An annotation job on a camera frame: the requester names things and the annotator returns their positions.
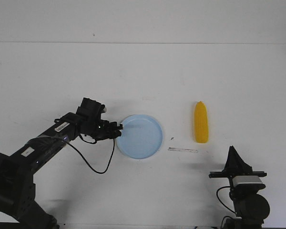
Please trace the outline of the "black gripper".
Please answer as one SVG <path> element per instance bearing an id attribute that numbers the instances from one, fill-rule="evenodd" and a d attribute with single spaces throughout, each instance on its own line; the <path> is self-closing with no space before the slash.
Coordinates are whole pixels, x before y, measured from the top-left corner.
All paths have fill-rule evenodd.
<path id="1" fill-rule="evenodd" d="M 105 139 L 116 139 L 122 135 L 123 124 L 109 122 L 108 132 L 106 127 L 107 121 L 101 119 L 101 103 L 83 98 L 81 105 L 78 107 L 76 114 L 80 116 L 79 133 L 91 136 L 95 141 Z"/>
<path id="2" fill-rule="evenodd" d="M 260 187 L 260 186 L 245 186 L 245 185 L 240 185 L 237 187 L 233 187 L 233 183 L 232 183 L 232 179 L 235 176 L 258 176 L 259 178 L 261 177 L 266 177 L 267 173 L 263 172 L 263 171 L 254 171 L 250 174 L 228 174 L 227 172 L 231 172 L 235 169 L 235 164 L 236 164 L 236 168 L 238 172 L 252 172 L 252 167 L 250 165 L 248 165 L 247 163 L 244 162 L 244 160 L 240 157 L 240 155 L 238 154 L 238 152 L 236 151 L 236 149 L 234 148 L 234 146 L 230 146 L 229 147 L 229 151 L 228 151 L 228 156 L 227 156 L 227 161 L 225 163 L 225 167 L 224 170 L 226 172 L 210 172 L 209 173 L 209 178 L 227 178 L 229 180 L 230 186 L 236 190 L 253 190 L 253 191 L 259 191 L 262 190 L 264 188 Z"/>

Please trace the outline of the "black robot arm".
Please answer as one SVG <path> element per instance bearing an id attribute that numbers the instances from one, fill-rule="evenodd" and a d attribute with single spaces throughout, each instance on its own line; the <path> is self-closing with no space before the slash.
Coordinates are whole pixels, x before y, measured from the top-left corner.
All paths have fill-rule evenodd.
<path id="1" fill-rule="evenodd" d="M 224 216 L 220 228 L 222 229 L 261 229 L 264 220 L 270 214 L 270 205 L 265 197 L 258 191 L 266 186 L 261 181 L 266 177 L 264 171 L 254 171 L 240 157 L 234 146 L 229 147 L 225 167 L 220 172 L 210 172 L 209 178 L 227 178 L 228 186 L 217 189 L 218 201 L 235 217 Z M 233 202 L 234 209 L 229 208 L 219 197 L 219 191 L 229 189 L 229 198 Z"/>
<path id="2" fill-rule="evenodd" d="M 0 222 L 0 229 L 58 229 L 57 219 L 35 201 L 34 174 L 77 137 L 96 144 L 121 136 L 122 124 L 102 120 L 105 105 L 83 98 L 75 113 L 55 119 L 54 125 L 8 156 L 0 153 L 0 212 L 16 222 Z"/>

